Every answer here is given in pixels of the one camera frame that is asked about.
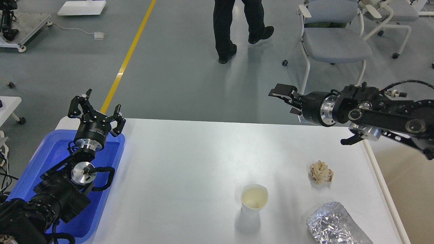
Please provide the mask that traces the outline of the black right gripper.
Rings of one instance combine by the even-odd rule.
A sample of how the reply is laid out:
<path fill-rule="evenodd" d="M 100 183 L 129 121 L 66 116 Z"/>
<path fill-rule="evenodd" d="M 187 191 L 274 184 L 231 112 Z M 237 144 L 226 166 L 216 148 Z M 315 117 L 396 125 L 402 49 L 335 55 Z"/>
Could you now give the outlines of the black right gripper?
<path fill-rule="evenodd" d="M 290 113 L 297 115 L 302 124 L 312 123 L 324 127 L 336 124 L 332 110 L 338 99 L 338 91 L 314 91 L 300 95 L 295 86 L 278 83 L 270 90 L 269 96 L 282 99 L 288 105 L 301 105 L 302 107 L 293 106 Z"/>

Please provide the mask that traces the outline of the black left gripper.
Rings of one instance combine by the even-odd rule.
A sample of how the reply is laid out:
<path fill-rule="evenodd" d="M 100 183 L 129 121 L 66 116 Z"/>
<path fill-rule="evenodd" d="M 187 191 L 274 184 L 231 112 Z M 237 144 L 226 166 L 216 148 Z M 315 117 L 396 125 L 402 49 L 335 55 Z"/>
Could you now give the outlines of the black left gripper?
<path fill-rule="evenodd" d="M 80 125 L 74 138 L 74 145 L 80 148 L 89 148 L 93 151 L 104 149 L 107 135 L 117 137 L 121 134 L 126 119 L 121 114 L 121 104 L 116 105 L 112 116 L 107 117 L 102 113 L 96 113 L 89 102 L 92 90 L 89 89 L 82 96 L 75 96 L 71 100 L 68 110 L 69 118 L 79 118 Z"/>

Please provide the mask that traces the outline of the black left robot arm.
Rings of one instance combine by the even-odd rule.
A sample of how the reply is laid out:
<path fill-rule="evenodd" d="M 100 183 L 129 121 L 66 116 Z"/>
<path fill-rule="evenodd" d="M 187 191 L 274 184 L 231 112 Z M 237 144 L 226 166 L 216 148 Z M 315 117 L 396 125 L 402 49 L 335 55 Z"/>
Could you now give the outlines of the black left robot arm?
<path fill-rule="evenodd" d="M 59 239 L 74 244 L 73 235 L 57 232 L 57 226 L 71 221 L 91 203 L 90 192 L 111 186 L 115 169 L 91 162 L 104 149 L 109 134 L 121 134 L 126 120 L 120 104 L 110 117 L 95 110 L 89 102 L 91 93 L 88 89 L 71 100 L 67 116 L 78 118 L 80 125 L 68 145 L 69 155 L 40 176 L 29 201 L 13 198 L 1 204 L 2 244 L 57 244 Z"/>

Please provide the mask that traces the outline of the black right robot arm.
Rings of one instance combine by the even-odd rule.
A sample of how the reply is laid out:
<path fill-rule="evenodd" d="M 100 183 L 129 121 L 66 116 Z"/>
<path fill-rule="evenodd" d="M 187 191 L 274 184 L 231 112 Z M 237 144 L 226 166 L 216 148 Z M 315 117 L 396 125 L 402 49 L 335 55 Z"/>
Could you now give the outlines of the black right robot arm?
<path fill-rule="evenodd" d="M 432 99 L 406 100 L 405 92 L 394 90 L 398 83 L 378 89 L 347 85 L 343 90 L 298 93 L 293 85 L 277 84 L 269 96 L 282 99 L 292 108 L 290 113 L 308 123 L 331 127 L 349 123 L 352 137 L 341 139 L 342 145 L 362 140 L 377 141 L 387 137 L 414 148 L 428 160 L 434 156 L 434 105 Z"/>

